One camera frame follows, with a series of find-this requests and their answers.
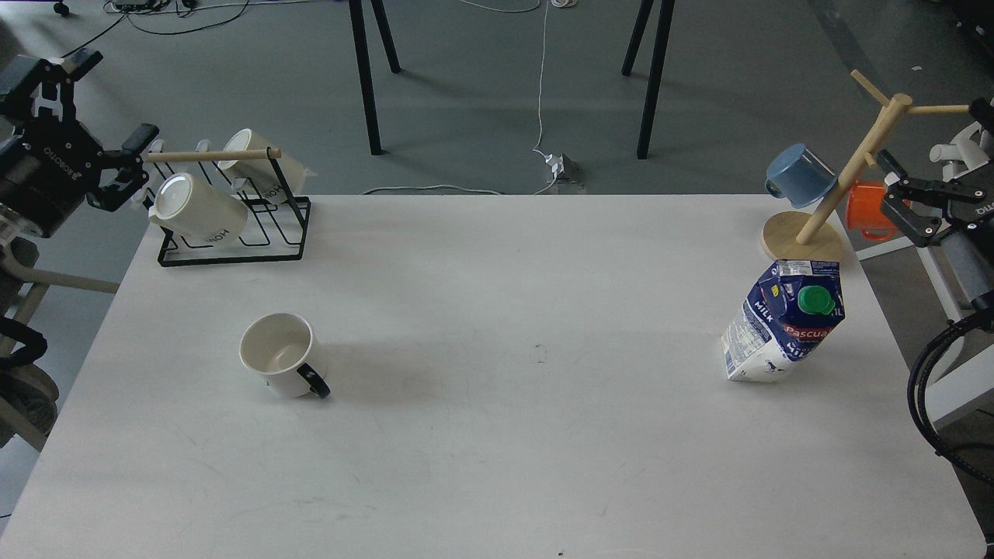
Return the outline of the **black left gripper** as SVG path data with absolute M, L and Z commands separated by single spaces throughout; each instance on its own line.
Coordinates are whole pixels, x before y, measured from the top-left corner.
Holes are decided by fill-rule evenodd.
M 147 183 L 143 155 L 160 134 L 140 124 L 120 149 L 104 150 L 77 118 L 75 83 L 104 58 L 81 47 L 63 60 L 17 56 L 2 71 L 2 237 L 50 238 L 82 202 L 114 212 Z M 116 170 L 102 186 L 104 170 Z

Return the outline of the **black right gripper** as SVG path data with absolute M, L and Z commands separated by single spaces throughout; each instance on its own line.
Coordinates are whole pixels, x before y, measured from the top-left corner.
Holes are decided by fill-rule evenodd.
M 941 163 L 943 181 L 910 177 L 888 150 L 874 156 L 887 188 L 881 213 L 917 248 L 940 244 L 951 236 L 940 230 L 945 217 L 980 229 L 992 216 L 992 100 L 972 100 L 967 113 L 972 123 L 930 149 L 930 161 Z M 919 214 L 910 208 L 912 202 L 938 209 L 940 216 Z

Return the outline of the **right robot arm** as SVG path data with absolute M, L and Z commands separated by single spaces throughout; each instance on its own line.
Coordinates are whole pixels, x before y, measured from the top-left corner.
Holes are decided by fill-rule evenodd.
M 948 180 L 909 176 L 888 150 L 876 156 L 887 193 L 881 213 L 917 248 L 940 245 L 967 300 L 992 312 L 992 159 L 968 139 L 954 150 L 967 170 Z

